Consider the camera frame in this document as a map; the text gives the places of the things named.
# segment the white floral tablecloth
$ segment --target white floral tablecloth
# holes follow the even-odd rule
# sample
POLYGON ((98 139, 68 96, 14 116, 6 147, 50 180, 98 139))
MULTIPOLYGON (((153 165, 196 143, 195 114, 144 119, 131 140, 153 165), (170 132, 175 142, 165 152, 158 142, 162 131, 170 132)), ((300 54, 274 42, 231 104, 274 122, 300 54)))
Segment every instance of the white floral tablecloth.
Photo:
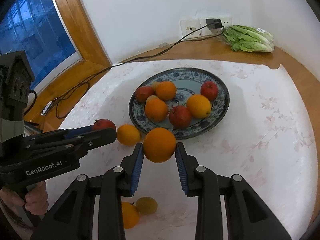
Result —
MULTIPOLYGON (((212 72, 223 80, 230 93, 229 110, 219 125, 183 141, 187 153, 216 174, 241 174, 292 239, 299 239, 308 227, 315 204, 317 154, 308 113, 282 66, 271 70, 264 65, 169 60, 114 67, 78 102, 60 128, 91 125, 101 118, 112 120, 117 127, 131 123, 128 105, 135 89, 154 74, 177 67, 212 72)), ((116 141, 89 152, 80 160, 79 169, 49 179, 50 205, 77 175, 101 175, 119 165, 133 148, 116 141)), ((141 196, 153 197, 159 208, 126 230, 127 240, 194 239, 197 198, 187 198, 181 190, 175 158, 161 164, 145 158, 138 190, 130 201, 141 196)))

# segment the white sticker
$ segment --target white sticker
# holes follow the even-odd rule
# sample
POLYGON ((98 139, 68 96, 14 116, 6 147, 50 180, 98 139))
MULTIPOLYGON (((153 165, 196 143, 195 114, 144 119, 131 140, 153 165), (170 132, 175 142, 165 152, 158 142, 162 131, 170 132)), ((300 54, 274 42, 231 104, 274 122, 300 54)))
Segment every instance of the white sticker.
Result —
POLYGON ((257 31, 260 32, 260 33, 265 33, 266 32, 265 30, 262 30, 261 28, 258 28, 257 31))

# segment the plate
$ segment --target plate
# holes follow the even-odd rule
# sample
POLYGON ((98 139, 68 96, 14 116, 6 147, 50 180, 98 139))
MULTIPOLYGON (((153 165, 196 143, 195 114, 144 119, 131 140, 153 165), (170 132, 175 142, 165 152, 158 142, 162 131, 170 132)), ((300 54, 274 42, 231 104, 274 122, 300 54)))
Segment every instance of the plate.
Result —
POLYGON ((144 113, 144 103, 140 103, 133 94, 129 103, 129 116, 133 124, 147 134, 156 127, 163 127, 171 131, 177 140, 192 138, 203 134, 215 127, 225 116, 229 107, 229 92, 226 85, 216 75, 197 68, 175 68, 158 73, 139 87, 150 86, 153 82, 171 81, 177 87, 174 99, 166 101, 169 112, 174 106, 186 105, 188 98, 200 94, 200 88, 206 81, 213 81, 218 86, 219 94, 212 103, 210 115, 204 119, 192 118, 190 126, 185 130, 174 129, 168 116, 163 122, 153 122, 144 113))

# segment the human hand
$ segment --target human hand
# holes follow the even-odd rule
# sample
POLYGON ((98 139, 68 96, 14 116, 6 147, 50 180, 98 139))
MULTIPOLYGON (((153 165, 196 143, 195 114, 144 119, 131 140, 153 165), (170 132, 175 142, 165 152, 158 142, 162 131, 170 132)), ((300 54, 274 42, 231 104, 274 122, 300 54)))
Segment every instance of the human hand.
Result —
POLYGON ((26 194, 26 203, 19 197, 19 195, 3 187, 0 190, 0 197, 3 202, 9 207, 14 213, 18 214, 15 205, 23 206, 25 204, 26 210, 30 211, 33 215, 43 215, 48 209, 48 194, 45 190, 46 183, 45 181, 38 182, 36 187, 26 194))

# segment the blue window glass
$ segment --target blue window glass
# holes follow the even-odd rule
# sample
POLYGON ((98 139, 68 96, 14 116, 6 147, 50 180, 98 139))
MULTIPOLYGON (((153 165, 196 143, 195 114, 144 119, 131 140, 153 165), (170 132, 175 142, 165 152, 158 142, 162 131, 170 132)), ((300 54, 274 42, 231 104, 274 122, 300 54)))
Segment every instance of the blue window glass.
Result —
POLYGON ((16 0, 0 24, 0 54, 25 50, 35 88, 76 52, 52 0, 16 0))

